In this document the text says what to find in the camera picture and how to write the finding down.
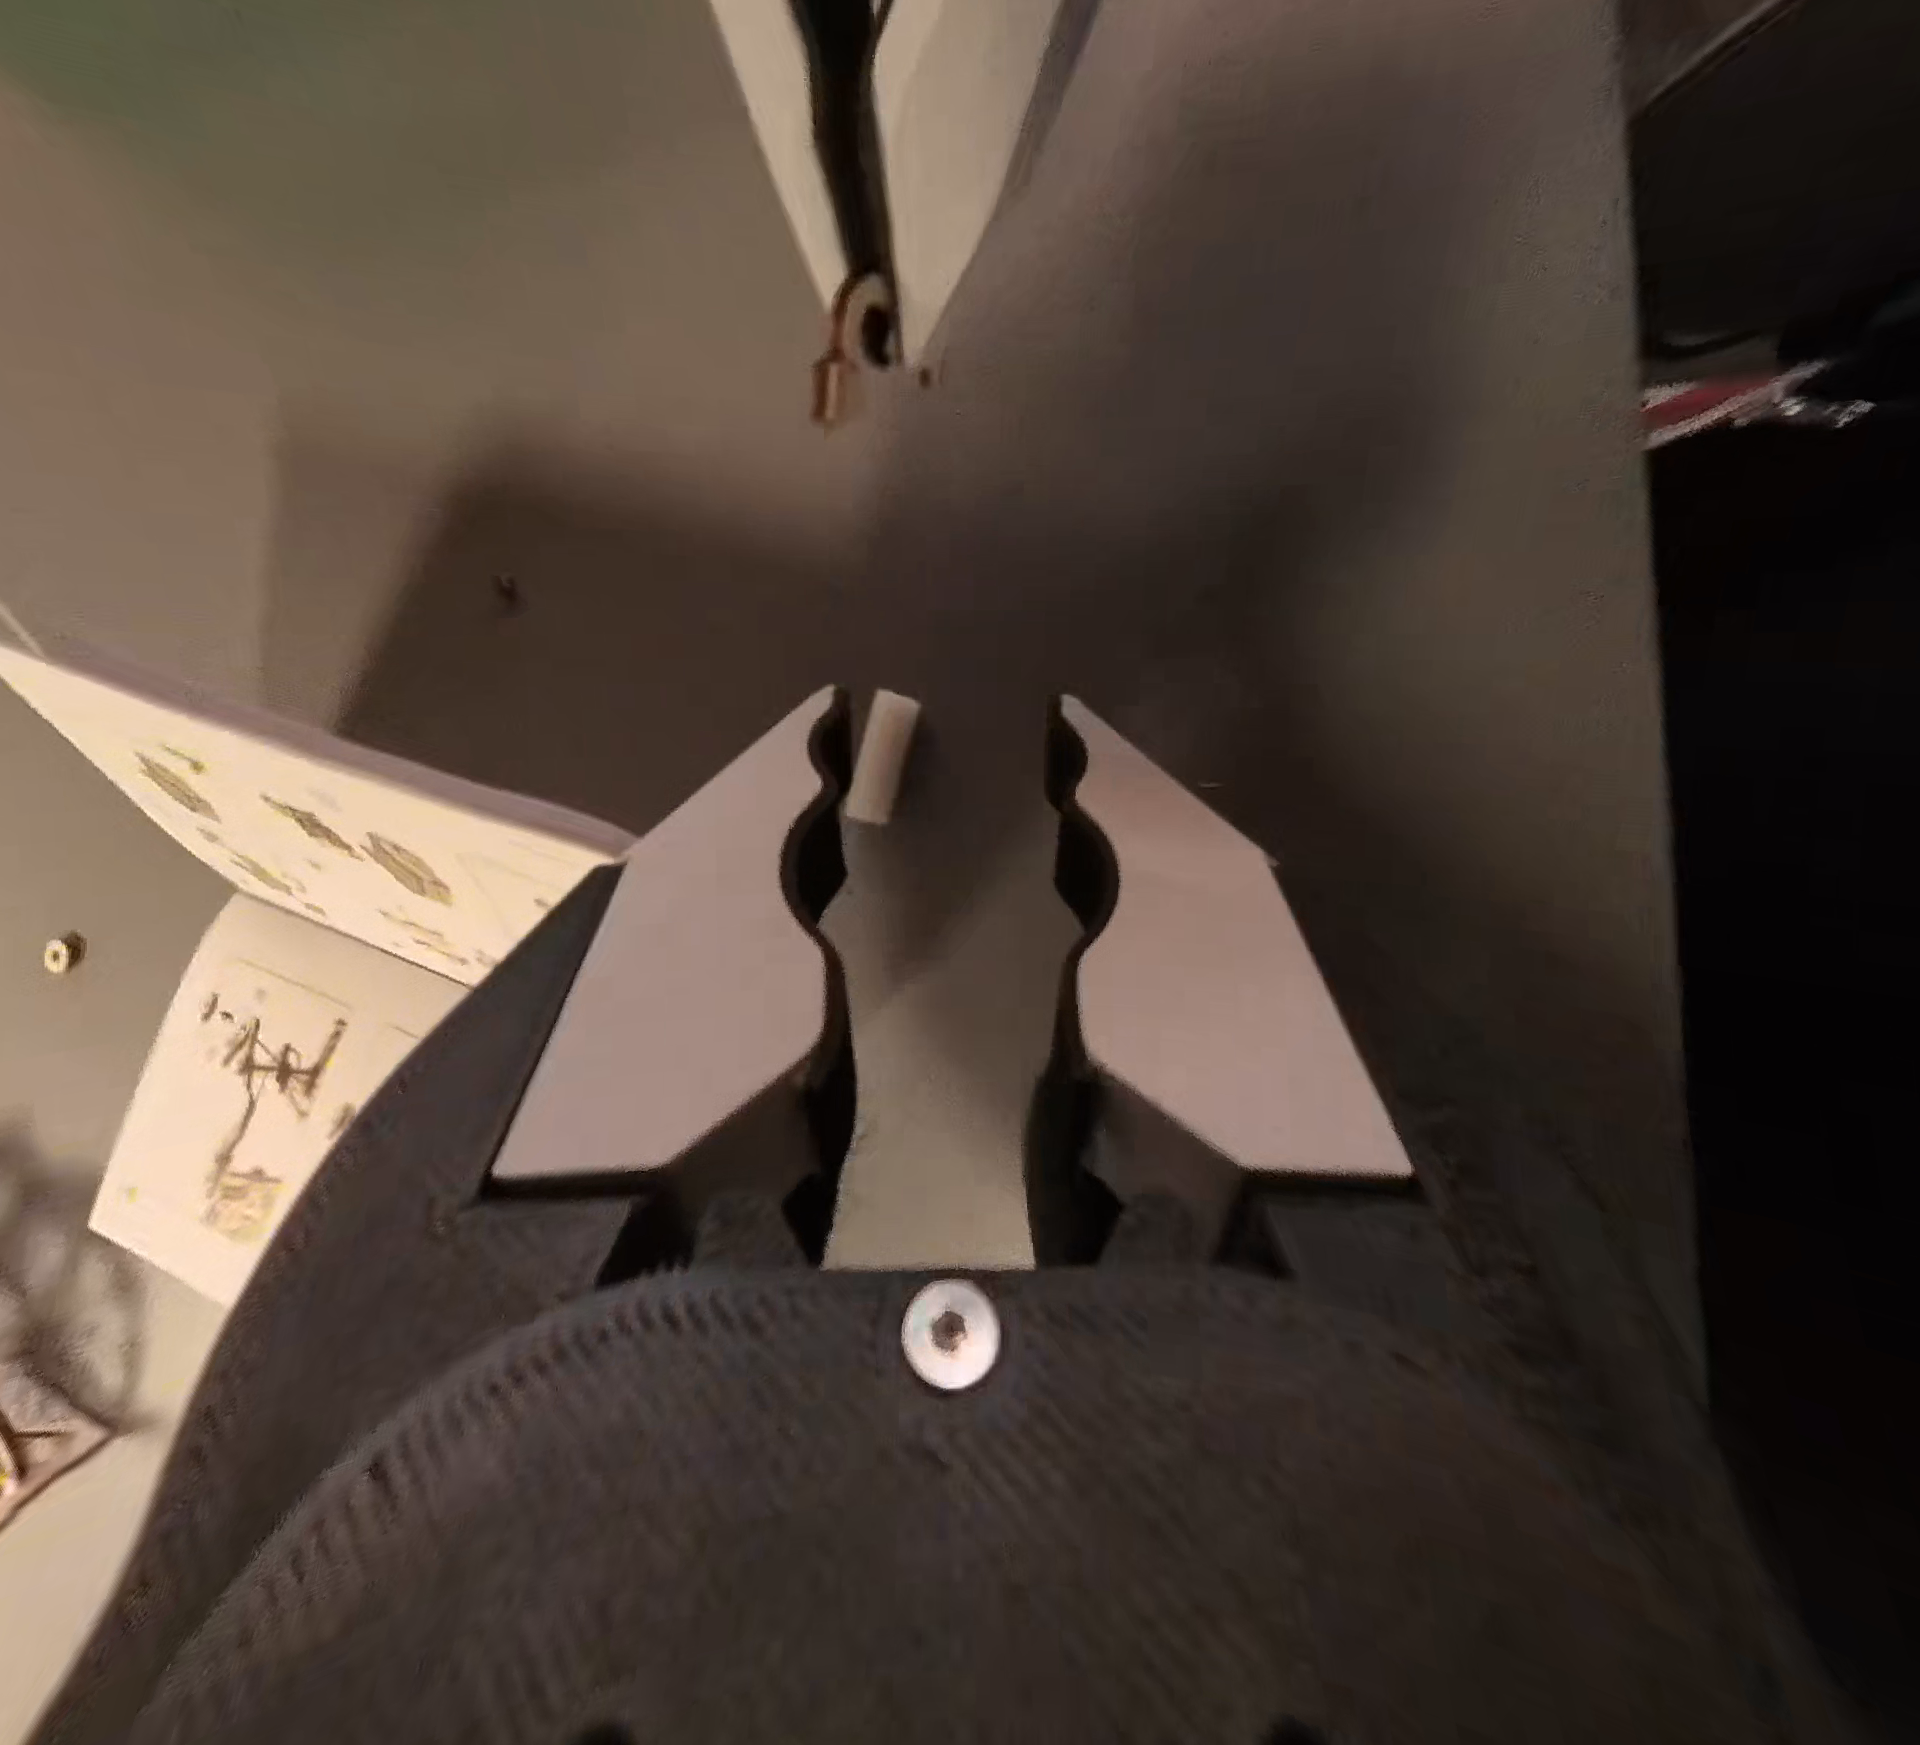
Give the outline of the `small brass fitting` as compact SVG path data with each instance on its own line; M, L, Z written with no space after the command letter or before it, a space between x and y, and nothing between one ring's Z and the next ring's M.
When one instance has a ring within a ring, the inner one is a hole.
M811 422L843 429L860 411L867 385L902 362L898 308L881 269L846 275L828 305L826 341L811 375Z

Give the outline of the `red and black packet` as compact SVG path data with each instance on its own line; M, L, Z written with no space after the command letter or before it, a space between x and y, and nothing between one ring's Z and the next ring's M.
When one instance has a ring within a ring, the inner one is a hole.
M1643 390L1643 451L1748 427L1844 430L1876 411L1831 385L1835 364L1811 362L1655 385Z

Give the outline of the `wooden model assembly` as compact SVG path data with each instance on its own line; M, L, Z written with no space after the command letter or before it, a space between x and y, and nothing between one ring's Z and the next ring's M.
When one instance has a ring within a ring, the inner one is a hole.
M2 1141L2 1524L114 1438L120 1393L85 1209L21 1130Z

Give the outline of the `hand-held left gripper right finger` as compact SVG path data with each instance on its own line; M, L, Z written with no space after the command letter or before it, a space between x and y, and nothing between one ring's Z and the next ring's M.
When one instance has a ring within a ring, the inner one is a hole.
M1073 921L1031 1102L1036 1257L1167 1202L1261 1257L1273 1198L1413 1200L1413 1161L1269 854L1087 701L1047 704L1052 889Z

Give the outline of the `white instruction booklet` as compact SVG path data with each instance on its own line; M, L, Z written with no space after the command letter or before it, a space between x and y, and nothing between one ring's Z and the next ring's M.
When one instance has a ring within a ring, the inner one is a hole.
M3 683L229 889L93 1233L231 1304L350 1122L630 833L77 649Z

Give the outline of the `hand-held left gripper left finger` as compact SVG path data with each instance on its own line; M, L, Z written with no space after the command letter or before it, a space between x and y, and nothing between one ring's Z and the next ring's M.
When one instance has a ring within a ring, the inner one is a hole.
M756 1197L824 1261L856 1118L843 962L848 693L828 685L638 838L492 1156L507 1198L623 1198L628 1255Z

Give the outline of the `small white cylinder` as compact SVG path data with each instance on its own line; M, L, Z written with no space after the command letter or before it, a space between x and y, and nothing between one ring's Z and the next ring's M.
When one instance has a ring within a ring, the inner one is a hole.
M844 821L883 826L892 821L902 797L908 762L923 718L914 697L876 690L863 721L853 773L843 798Z

